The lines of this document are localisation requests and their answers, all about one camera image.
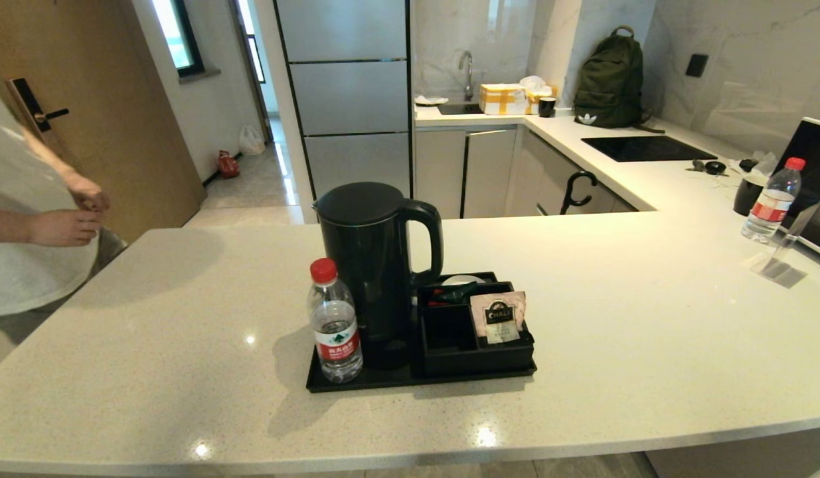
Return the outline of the person left hand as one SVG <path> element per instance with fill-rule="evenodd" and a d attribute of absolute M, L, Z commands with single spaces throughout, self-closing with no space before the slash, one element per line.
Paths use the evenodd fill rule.
<path fill-rule="evenodd" d="M 103 191 L 100 185 L 85 176 L 79 175 L 79 173 L 74 170 L 62 173 L 62 179 L 79 208 L 100 212 L 100 214 L 105 214 L 109 211 L 109 196 Z"/>

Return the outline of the person right hand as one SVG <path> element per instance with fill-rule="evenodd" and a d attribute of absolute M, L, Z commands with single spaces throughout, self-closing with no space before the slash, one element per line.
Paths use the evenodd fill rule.
<path fill-rule="evenodd" d="M 28 242 L 45 247 L 83 247 L 102 228 L 103 214 L 91 210 L 52 210 L 29 220 Z"/>

